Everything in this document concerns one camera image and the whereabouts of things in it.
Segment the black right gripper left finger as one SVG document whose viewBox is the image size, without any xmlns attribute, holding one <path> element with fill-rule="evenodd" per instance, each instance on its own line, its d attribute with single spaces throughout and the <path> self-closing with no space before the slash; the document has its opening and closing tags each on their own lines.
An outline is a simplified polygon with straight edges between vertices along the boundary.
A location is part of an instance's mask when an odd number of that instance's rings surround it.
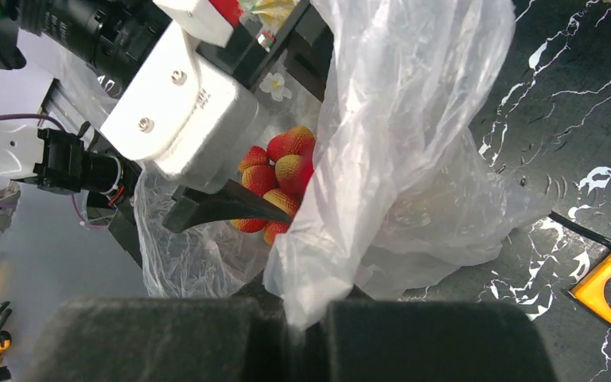
<svg viewBox="0 0 611 382">
<path fill-rule="evenodd" d="M 252 299 L 84 298 L 61 305 L 25 381 L 283 381 L 280 329 Z"/>
</svg>

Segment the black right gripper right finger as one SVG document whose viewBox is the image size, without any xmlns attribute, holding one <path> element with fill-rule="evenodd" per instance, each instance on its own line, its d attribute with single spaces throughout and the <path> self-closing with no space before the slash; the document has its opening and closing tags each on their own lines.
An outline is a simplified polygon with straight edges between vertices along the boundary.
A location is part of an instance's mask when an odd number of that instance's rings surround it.
<svg viewBox="0 0 611 382">
<path fill-rule="evenodd" d="M 307 381 L 556 381 L 543 341 L 503 303 L 329 306 L 309 338 Z"/>
</svg>

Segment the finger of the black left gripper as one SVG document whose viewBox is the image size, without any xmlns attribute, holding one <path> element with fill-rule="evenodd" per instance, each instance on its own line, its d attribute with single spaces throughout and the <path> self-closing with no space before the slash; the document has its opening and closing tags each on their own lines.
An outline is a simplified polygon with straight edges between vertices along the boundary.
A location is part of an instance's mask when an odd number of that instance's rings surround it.
<svg viewBox="0 0 611 382">
<path fill-rule="evenodd" d="M 214 194 L 179 186 L 174 205 L 162 225 L 173 233 L 182 233 L 201 224 L 222 220 L 263 219 L 290 223 L 292 218 L 278 206 L 230 180 Z"/>
</svg>

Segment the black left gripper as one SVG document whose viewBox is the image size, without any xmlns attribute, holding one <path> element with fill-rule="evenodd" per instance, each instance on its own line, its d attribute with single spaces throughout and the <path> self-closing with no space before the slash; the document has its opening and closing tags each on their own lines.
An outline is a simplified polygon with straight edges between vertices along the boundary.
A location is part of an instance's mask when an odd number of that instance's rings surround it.
<svg viewBox="0 0 611 382">
<path fill-rule="evenodd" d="M 250 91 L 259 88 L 284 55 L 286 71 L 322 101 L 333 56 L 333 33 L 309 1 L 300 1 L 276 31 L 247 14 L 224 48 L 201 42 L 197 53 Z"/>
</svg>

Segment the red lychee bunch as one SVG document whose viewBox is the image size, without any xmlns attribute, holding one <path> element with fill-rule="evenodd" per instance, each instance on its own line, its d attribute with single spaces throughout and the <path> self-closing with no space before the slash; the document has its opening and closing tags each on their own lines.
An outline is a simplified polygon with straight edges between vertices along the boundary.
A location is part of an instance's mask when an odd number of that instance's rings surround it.
<svg viewBox="0 0 611 382">
<path fill-rule="evenodd" d="M 313 176 L 315 144 L 308 127 L 296 126 L 253 146 L 238 165 L 241 185 L 293 218 Z"/>
</svg>

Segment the clear plastic bag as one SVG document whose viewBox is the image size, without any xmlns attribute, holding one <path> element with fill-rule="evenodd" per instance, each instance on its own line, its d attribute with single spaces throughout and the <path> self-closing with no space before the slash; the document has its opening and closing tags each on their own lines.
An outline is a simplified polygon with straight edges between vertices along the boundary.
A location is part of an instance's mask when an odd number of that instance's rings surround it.
<svg viewBox="0 0 611 382">
<path fill-rule="evenodd" d="M 264 266 L 292 326 L 320 321 L 359 287 L 375 299 L 494 260 L 549 203 L 494 173 L 469 129 L 516 27 L 510 1 L 316 1 L 333 58 L 310 181 L 288 232 L 260 244 L 215 222 L 179 235 L 162 221 L 174 186 L 144 173 L 136 217 L 155 298 L 226 298 Z"/>
</svg>

